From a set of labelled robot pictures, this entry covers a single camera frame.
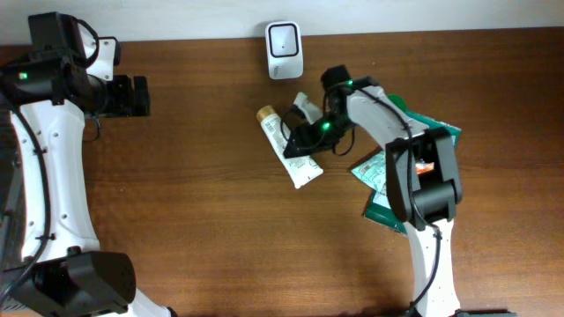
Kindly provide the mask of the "white bamboo print tube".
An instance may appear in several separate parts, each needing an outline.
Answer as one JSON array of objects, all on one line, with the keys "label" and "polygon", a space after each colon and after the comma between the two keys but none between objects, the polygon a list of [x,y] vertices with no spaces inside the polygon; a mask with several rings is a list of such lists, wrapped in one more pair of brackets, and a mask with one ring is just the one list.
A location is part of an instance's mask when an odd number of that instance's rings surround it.
[{"label": "white bamboo print tube", "polygon": [[295,189],[323,174],[323,169],[310,156],[291,157],[293,147],[287,140],[290,130],[272,106],[260,108],[256,118]]}]

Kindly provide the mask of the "teal wet wipes pack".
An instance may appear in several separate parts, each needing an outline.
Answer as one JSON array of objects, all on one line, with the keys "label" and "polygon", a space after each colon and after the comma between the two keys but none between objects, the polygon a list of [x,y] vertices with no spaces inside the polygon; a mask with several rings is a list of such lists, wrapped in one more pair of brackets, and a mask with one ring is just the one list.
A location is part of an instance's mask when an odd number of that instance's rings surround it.
[{"label": "teal wet wipes pack", "polygon": [[352,169],[352,174],[376,192],[381,192],[386,183],[385,151],[380,151]]}]

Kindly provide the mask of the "green 3M gloves package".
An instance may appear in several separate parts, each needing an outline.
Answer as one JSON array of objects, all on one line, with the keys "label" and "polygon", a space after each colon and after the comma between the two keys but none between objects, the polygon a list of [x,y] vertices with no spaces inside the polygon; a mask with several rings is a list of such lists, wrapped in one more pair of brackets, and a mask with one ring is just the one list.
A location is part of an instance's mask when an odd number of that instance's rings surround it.
[{"label": "green 3M gloves package", "polygon": [[[406,111],[405,113],[410,119],[425,123],[430,129],[445,128],[450,133],[453,146],[457,146],[462,134],[461,128],[412,111]],[[386,185],[381,192],[373,190],[370,203],[366,207],[363,217],[376,222],[378,225],[386,226],[394,232],[404,236],[407,235],[404,224],[397,219],[390,208]]]}]

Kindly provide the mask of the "small orange snack packet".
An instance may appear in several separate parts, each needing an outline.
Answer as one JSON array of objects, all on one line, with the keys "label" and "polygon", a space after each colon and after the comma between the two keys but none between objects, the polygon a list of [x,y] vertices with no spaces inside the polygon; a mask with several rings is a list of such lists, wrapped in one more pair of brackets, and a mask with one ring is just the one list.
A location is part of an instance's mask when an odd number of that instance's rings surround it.
[{"label": "small orange snack packet", "polygon": [[415,168],[417,174],[432,172],[434,170],[434,162],[427,163],[424,161],[419,161],[415,163]]}]

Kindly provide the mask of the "green lid jar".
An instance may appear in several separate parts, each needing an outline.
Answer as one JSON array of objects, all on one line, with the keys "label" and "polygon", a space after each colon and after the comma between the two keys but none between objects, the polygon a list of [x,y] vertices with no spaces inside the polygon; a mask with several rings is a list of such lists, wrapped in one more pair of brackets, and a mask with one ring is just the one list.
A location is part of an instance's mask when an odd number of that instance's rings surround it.
[{"label": "green lid jar", "polygon": [[407,105],[402,97],[396,94],[388,94],[388,99],[403,112],[407,110]]}]

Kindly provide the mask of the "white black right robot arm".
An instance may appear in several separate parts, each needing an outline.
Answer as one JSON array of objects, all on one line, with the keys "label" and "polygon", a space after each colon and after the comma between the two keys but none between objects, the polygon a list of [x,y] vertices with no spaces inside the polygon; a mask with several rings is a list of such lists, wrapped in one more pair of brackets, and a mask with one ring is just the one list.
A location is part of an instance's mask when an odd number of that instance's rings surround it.
[{"label": "white black right robot arm", "polygon": [[404,224],[414,293],[406,316],[465,316],[454,283],[451,240],[463,187],[456,148],[445,127],[408,116],[372,77],[351,78],[344,65],[321,76],[322,114],[291,130],[288,159],[333,149],[360,127],[385,153],[387,200]]}]

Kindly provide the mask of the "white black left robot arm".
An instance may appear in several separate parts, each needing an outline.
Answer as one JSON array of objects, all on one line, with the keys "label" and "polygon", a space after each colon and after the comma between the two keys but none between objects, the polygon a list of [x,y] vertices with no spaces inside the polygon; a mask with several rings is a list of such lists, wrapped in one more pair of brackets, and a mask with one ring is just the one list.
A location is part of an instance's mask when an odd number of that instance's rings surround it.
[{"label": "white black left robot arm", "polygon": [[52,11],[28,25],[32,50],[1,68],[1,103],[20,158],[1,243],[19,247],[20,262],[1,272],[1,310],[170,316],[138,289],[129,256],[101,250],[85,191],[86,122],[147,116],[147,80],[115,74],[119,41],[82,19]]}]

